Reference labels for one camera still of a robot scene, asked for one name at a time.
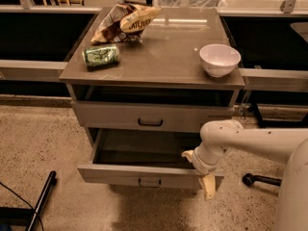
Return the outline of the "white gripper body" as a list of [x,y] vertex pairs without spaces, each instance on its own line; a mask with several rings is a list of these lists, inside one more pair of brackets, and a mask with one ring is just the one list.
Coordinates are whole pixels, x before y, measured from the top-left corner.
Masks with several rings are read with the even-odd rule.
[[218,166],[219,155],[207,147],[197,147],[192,154],[192,165],[202,175],[213,172]]

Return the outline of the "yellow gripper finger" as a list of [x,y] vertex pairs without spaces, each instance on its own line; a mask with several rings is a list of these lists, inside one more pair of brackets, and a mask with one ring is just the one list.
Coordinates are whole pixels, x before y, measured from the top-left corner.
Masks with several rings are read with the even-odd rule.
[[181,156],[183,158],[186,158],[189,162],[191,162],[193,160],[193,151],[192,150],[183,151]]
[[208,174],[199,179],[199,184],[204,191],[204,198],[210,200],[215,196],[216,192],[216,178],[212,174]]

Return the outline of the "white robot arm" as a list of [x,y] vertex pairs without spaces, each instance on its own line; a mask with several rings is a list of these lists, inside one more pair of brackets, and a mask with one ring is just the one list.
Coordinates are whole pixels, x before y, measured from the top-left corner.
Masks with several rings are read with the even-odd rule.
[[232,149],[239,149],[285,166],[278,195],[273,231],[308,231],[308,129],[245,129],[234,119],[210,121],[200,130],[201,144],[187,150],[187,158],[200,173],[207,199],[215,194],[212,172]]

